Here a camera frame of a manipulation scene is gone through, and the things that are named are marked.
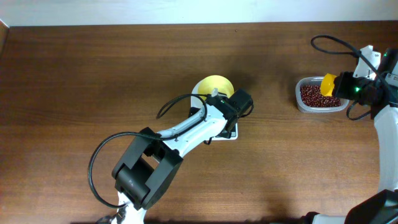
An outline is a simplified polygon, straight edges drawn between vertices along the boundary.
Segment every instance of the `black cable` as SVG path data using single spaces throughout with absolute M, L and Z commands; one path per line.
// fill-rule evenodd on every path
M 203 143 L 205 143 L 206 145 L 210 145 L 212 139 L 213 137 L 209 138 L 209 141 L 204 140 Z
M 360 119 L 366 117 L 367 115 L 371 114 L 371 111 L 368 111 L 368 112 L 366 112 L 366 113 L 364 113 L 364 114 L 362 114 L 362 115 L 360 115 L 360 116 L 358 116 L 358 117 L 356 117 L 356 118 L 351 118 L 351 117 L 349 116 L 349 112 L 355 107 L 355 105 L 356 105 L 357 103 L 358 103 L 358 101 L 354 101 L 353 104 L 351 104 L 351 106 L 349 106 L 349 108 L 347 109 L 347 112 L 346 112 L 347 118 L 350 119 L 350 120 L 352 120 L 352 121 L 360 120 Z
M 178 133 L 178 134 L 175 134 L 175 135 L 173 135 L 173 136 L 164 138 L 164 137 L 161 137 L 160 135 L 159 135 L 159 136 L 152 136 L 152 135 L 149 135 L 149 134 L 142 134 L 142 133 L 136 133 L 136 132 L 132 132 L 132 131 L 126 131 L 126 132 L 121 132 L 121 133 L 113 134 L 113 135 L 107 137 L 106 139 L 104 139 L 104 140 L 98 145 L 98 147 L 94 150 L 94 153 L 93 153 L 93 155 L 92 155 L 91 158 L 90 158 L 90 162 L 88 163 L 88 185 L 90 186 L 90 189 L 91 189 L 92 193 L 94 194 L 95 198 L 97 198 L 97 200 L 98 200 L 99 202 L 101 202 L 102 204 L 108 206 L 109 208 L 123 208 L 123 207 L 127 206 L 126 203 L 125 203 L 125 204 L 122 204 L 122 205 L 113 205 L 113 204 L 107 202 L 105 199 L 103 199 L 103 198 L 98 194 L 98 192 L 97 192 L 96 189 L 95 189 L 94 182 L 93 182 L 93 165 L 94 165 L 95 158 L 96 158 L 96 156 L 98 155 L 98 153 L 100 152 L 100 150 L 102 149 L 102 147 L 103 147 L 106 143 L 108 143 L 110 140 L 115 139 L 115 138 L 118 138 L 118 137 L 121 137 L 121 136 L 139 136 L 139 137 L 148 138 L 148 139 L 153 139 L 153 140 L 167 141 L 167 140 L 175 139 L 175 138 L 179 137 L 181 134 L 186 133 L 188 130 L 192 129 L 194 126 L 196 126 L 197 124 L 199 124 L 199 123 L 201 123 L 202 121 L 204 121 L 204 120 L 206 119 L 206 117 L 207 117 L 207 106 L 206 106 L 206 102 L 200 97 L 201 95 L 197 95 L 197 94 L 186 94 L 186 95 L 182 95 L 182 96 L 179 96 L 179 97 L 176 97 L 176 98 L 172 99 L 170 102 L 166 103 L 166 105 L 165 105 L 165 106 L 167 106 L 167 105 L 171 104 L 171 106 L 173 106 L 174 104 L 176 104 L 176 102 L 179 102 L 180 100 L 182 100 L 182 99 L 184 99 L 184 98 L 186 98 L 186 97 L 189 97 L 189 96 L 197 97 L 197 98 L 203 103 L 204 108 L 205 108 L 205 114 L 201 117 L 201 119 L 200 119 L 198 122 L 196 122 L 195 124 L 191 125 L 190 127 L 188 127 L 187 129 L 185 129 L 185 130 L 182 131 L 181 133 Z M 160 109 L 160 111 L 158 112 L 157 118 L 158 118 L 158 117 L 160 118 L 161 116 L 163 116 L 163 115 L 165 114 L 165 112 L 167 112 L 167 111 L 170 109 L 170 107 L 171 107 L 171 106 L 170 106 L 169 108 L 167 108 L 167 110 L 166 110 L 164 113 L 162 113 L 162 114 L 160 115 L 160 113 L 161 113 L 162 110 L 165 108 L 165 106 L 163 106 L 163 107 Z
M 319 50 L 320 52 L 326 53 L 326 54 L 334 54 L 334 55 L 351 55 L 353 57 L 358 58 L 358 56 L 354 53 L 354 52 L 332 52 L 329 50 L 323 50 L 321 48 L 319 48 L 318 46 L 315 45 L 314 40 L 317 38 L 321 38 L 321 36 L 326 36 L 326 35 L 317 35 L 315 37 L 313 37 L 311 39 L 311 46 L 317 50 Z
M 360 57 L 365 63 L 366 65 L 369 66 L 369 68 L 371 68 L 371 70 L 376 74 L 377 78 L 380 80 L 380 82 L 384 85 L 384 87 L 386 88 L 386 90 L 388 90 L 390 92 L 390 94 L 394 97 L 395 100 L 397 100 L 397 97 L 394 93 L 394 91 L 391 90 L 391 87 L 389 86 L 389 84 L 386 82 L 386 80 L 382 77 L 382 75 L 378 72 L 378 70 L 372 65 L 372 63 L 361 53 L 360 50 L 357 50 L 355 47 L 353 47 L 351 44 L 340 40 L 339 38 L 336 37 L 332 37 L 330 35 L 316 35 L 315 37 L 313 37 L 311 39 L 311 45 L 313 48 L 324 52 L 326 54 L 347 54 L 347 52 L 330 52 L 327 50 L 323 50 L 321 48 L 319 48 L 318 46 L 315 45 L 314 40 L 318 39 L 318 38 L 326 38 L 326 39 L 330 39 L 333 40 L 343 46 L 345 46 L 346 48 L 350 49 L 352 51 L 352 53 L 354 53 L 354 55 Z
M 251 102 L 251 108 L 250 108 L 249 112 L 247 114 L 242 115 L 240 118 L 244 118 L 244 117 L 249 116 L 251 114 L 251 112 L 253 111 L 253 109 L 254 109 L 254 103 L 252 101 Z

